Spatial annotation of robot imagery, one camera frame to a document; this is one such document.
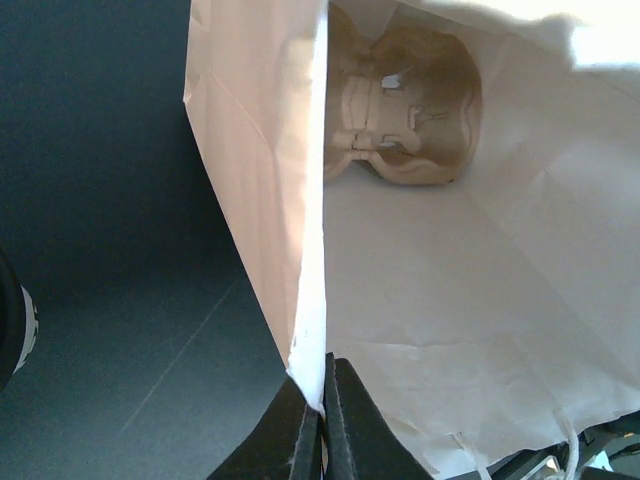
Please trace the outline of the single pulp cup carrier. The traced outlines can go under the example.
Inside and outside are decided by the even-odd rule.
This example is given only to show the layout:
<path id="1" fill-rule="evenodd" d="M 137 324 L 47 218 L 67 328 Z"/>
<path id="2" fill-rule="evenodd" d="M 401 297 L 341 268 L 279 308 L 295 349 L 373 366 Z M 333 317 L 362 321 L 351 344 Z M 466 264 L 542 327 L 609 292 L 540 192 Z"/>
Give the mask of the single pulp cup carrier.
<path id="1" fill-rule="evenodd" d="M 328 10 L 324 178 L 364 161 L 399 185 L 455 180 L 475 153 L 481 76 L 456 36 L 398 26 L 367 40 Z"/>

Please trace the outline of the orange paper bag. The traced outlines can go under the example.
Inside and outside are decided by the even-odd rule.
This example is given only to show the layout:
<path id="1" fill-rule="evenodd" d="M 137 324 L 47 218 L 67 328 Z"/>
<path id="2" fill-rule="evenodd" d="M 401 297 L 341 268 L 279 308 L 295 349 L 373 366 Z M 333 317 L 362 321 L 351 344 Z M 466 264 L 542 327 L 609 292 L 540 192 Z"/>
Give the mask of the orange paper bag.
<path id="1" fill-rule="evenodd" d="M 325 180 L 328 10 L 458 37 L 483 109 L 453 181 Z M 286 366 L 349 360 L 432 475 L 639 409 L 635 1 L 195 1 L 183 101 Z"/>

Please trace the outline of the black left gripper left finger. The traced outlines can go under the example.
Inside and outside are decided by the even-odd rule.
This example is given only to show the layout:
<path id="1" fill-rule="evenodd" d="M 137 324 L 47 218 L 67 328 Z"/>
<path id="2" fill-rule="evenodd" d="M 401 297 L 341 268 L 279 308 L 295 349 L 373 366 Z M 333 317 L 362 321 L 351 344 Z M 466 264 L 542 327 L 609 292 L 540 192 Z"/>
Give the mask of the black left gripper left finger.
<path id="1" fill-rule="evenodd" d="M 319 413 L 286 379 L 253 431 L 208 478 L 318 480 L 319 421 Z"/>

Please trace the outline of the single white paper cup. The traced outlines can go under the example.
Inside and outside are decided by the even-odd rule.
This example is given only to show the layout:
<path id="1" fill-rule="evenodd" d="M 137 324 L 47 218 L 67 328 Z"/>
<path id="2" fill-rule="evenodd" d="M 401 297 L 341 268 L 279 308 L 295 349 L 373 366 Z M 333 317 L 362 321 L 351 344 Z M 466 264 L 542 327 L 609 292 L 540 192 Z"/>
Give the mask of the single white paper cup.
<path id="1" fill-rule="evenodd" d="M 1 390 L 26 363 L 38 329 L 37 307 L 1 252 Z"/>

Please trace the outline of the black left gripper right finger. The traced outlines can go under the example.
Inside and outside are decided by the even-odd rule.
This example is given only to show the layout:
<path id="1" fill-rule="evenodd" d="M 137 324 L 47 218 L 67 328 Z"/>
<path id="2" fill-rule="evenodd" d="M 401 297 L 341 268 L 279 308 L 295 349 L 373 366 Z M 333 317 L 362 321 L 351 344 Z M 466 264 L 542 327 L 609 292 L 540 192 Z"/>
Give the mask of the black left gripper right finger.
<path id="1" fill-rule="evenodd" d="M 429 479 L 401 444 L 349 360 L 326 356 L 328 479 Z"/>

